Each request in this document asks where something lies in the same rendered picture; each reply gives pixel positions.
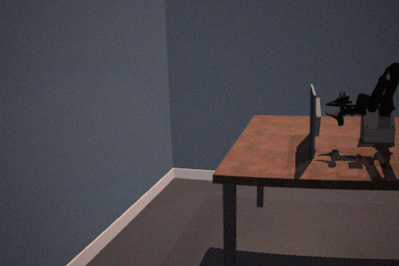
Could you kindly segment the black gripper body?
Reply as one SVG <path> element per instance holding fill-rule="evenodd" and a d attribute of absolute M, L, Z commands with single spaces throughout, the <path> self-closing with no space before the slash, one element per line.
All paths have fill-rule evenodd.
<path fill-rule="evenodd" d="M 345 114 L 351 114 L 354 115 L 355 114 L 355 104 L 353 102 L 351 103 L 345 103 L 346 101 L 346 95 L 345 92 L 340 92 L 340 105 L 341 105 L 341 109 L 340 109 L 340 113 L 338 113 L 338 126 L 341 127 L 343 126 L 344 123 L 344 115 Z"/>

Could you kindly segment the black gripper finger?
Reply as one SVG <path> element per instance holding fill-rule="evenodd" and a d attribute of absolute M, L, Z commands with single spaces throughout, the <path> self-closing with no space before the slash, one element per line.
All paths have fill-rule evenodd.
<path fill-rule="evenodd" d="M 338 121 L 338 112 L 326 112 L 325 114 L 334 117 Z"/>
<path fill-rule="evenodd" d="M 325 105 L 340 107 L 340 98 L 338 97 L 336 100 L 326 103 Z"/>

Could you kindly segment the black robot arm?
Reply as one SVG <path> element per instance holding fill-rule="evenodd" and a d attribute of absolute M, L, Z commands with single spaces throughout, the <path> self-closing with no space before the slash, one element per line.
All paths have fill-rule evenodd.
<path fill-rule="evenodd" d="M 390 74 L 390 80 L 386 78 L 388 74 Z M 378 83 L 370 97 L 369 94 L 366 95 L 365 93 L 358 95 L 355 103 L 355 115 L 365 116 L 366 109 L 369 112 L 375 112 L 379 107 L 378 113 L 380 117 L 390 117 L 390 113 L 396 109 L 393 105 L 393 95 L 396 92 L 398 83 L 399 62 L 393 63 L 385 69 L 384 74 L 378 78 Z"/>

